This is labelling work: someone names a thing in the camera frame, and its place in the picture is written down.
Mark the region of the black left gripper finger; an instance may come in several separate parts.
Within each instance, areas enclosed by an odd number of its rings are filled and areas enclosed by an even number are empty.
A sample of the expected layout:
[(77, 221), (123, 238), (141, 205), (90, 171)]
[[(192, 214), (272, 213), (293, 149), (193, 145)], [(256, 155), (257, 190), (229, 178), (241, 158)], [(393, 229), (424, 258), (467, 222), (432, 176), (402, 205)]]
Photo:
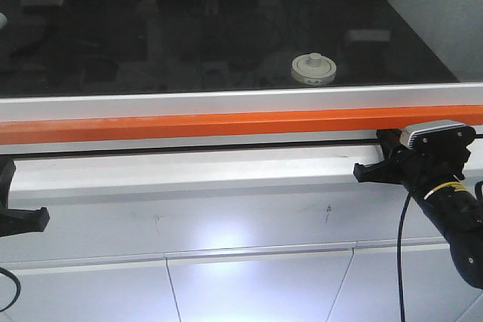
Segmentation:
[(1, 209), (1, 237), (43, 232), (49, 221), (46, 207), (38, 210)]
[(0, 169), (0, 202), (1, 205), (8, 205), (10, 187), (16, 171), (14, 160), (1, 159)]

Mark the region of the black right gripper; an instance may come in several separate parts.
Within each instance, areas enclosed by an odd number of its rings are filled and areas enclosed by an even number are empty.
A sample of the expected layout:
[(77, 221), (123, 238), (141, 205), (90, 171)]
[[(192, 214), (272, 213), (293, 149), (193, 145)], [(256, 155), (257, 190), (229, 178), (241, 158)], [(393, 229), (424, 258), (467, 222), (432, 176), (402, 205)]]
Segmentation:
[(466, 146), (444, 144), (418, 149), (401, 147), (399, 129), (377, 130), (383, 161), (376, 164), (354, 164), (353, 175), (358, 182), (374, 182), (407, 186), (423, 186), (465, 178), (463, 168), (471, 152)]

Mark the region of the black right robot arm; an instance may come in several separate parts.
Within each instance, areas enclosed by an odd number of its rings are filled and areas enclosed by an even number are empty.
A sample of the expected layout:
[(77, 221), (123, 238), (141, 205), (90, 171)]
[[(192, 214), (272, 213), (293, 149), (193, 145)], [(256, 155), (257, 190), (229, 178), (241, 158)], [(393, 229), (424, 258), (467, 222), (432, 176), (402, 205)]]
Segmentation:
[(450, 246), (467, 284), (482, 287), (482, 196), (462, 184), (473, 127), (444, 120), (376, 132), (383, 160), (356, 164), (359, 182), (402, 185)]

